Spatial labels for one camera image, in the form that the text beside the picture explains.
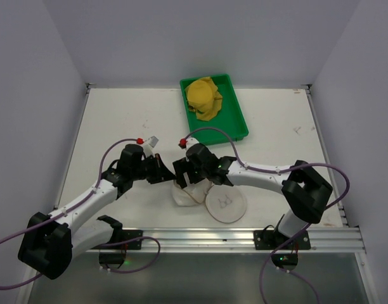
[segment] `green tray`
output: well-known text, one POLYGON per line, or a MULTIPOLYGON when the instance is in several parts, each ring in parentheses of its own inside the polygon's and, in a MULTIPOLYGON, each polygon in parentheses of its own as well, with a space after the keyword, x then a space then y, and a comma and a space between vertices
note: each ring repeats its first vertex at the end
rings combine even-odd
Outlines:
MULTIPOLYGON (((193 81, 199 79, 190 78, 180 80, 181 93, 183 94, 184 107, 186 108, 188 126, 190 131, 193 131, 202 127, 215 127, 228 133, 234 141, 240 141, 249 134, 245 119, 240 110, 238 100, 233 90, 232 82, 227 74, 212 75, 211 79, 218 87, 219 93, 221 93, 222 109, 218 112, 217 116, 211 119, 209 122, 203 122, 198 120, 194 112, 188 110, 188 102, 186 96, 186 87, 188 87, 193 81)), ((228 139, 221 133, 213 130, 204 130, 197 132, 193 135, 200 143, 205 145, 227 143, 228 139)))

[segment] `white wall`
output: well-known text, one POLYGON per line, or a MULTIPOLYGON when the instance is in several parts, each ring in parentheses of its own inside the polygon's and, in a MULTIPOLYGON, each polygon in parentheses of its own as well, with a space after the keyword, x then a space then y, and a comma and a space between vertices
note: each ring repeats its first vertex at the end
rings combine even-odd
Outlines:
POLYGON ((310 84, 358 0, 44 0, 72 59, 99 86, 310 84))
POLYGON ((361 227, 388 303, 388 0, 360 2, 313 85, 313 101, 330 159, 351 178, 346 214, 361 227))
MULTIPOLYGON (((85 91, 43 3, 0 0, 0 238, 52 209, 85 91)), ((0 246, 0 285, 23 279, 21 240, 0 246)))

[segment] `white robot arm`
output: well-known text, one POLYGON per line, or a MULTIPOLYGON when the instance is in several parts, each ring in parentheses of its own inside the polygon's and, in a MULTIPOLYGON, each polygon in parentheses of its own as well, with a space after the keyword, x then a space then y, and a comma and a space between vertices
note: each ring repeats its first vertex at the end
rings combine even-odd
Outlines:
MULTIPOLYGON (((280 172, 292 166, 274 167, 246 162, 241 164, 235 157, 218 158, 192 137, 182 148, 186 150, 186 157, 173 163, 176 182, 182 188, 187 186, 184 177, 186 174, 193 184, 209 179, 215 185, 253 186, 284 195, 290 210, 276 226, 277 245, 294 236, 307 224, 319 223, 333 190, 312 167, 281 174, 280 172), (265 172, 249 168, 259 168, 265 172)), ((294 166, 302 164, 306 162, 298 160, 294 166)))
POLYGON ((151 137, 141 144, 127 144, 120 159, 113 161, 101 174, 98 187, 94 184, 78 198, 48 215, 38 212, 32 216, 28 227, 55 217, 58 219, 25 233, 18 258, 46 277, 56 279, 80 253, 108 242, 125 241, 122 224, 106 215, 92 225, 83 224, 132 188, 134 181, 146 179, 150 184, 156 184, 175 179, 160 155, 153 153, 156 143, 157 138, 151 137))

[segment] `white table surface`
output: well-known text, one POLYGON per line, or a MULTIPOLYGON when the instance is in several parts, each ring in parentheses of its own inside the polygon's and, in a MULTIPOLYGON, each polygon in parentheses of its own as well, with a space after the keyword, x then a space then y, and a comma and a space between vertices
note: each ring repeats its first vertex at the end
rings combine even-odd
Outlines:
MULTIPOLYGON (((292 165, 298 159, 324 162, 318 134, 304 90, 235 89, 249 135, 237 142, 241 159, 265 165, 292 165)), ((177 146, 188 123, 179 89, 92 89, 60 200, 73 200, 93 184, 104 151, 127 137, 157 136, 156 152, 173 171, 184 156, 177 146)), ((118 159, 124 146, 108 155, 105 167, 118 159)), ((232 155, 229 144, 209 147, 217 156, 232 155)), ((326 169, 317 169, 329 181, 326 169)), ((246 214, 232 224, 216 221, 205 205, 177 206, 171 182, 149 185, 144 180, 97 216, 107 214, 138 228, 253 228, 277 224, 289 209, 284 197, 271 191, 241 186, 248 201, 246 214)), ((318 226, 342 227, 338 208, 327 210, 318 226)))

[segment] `yellow cloth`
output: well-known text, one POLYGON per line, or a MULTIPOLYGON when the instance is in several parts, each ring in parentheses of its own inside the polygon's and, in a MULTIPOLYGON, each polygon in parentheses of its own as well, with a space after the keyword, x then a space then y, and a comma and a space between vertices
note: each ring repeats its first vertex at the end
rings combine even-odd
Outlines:
POLYGON ((186 88, 188 109, 197 119, 206 122, 213 119, 222 108, 222 95, 211 77, 197 79, 186 88))

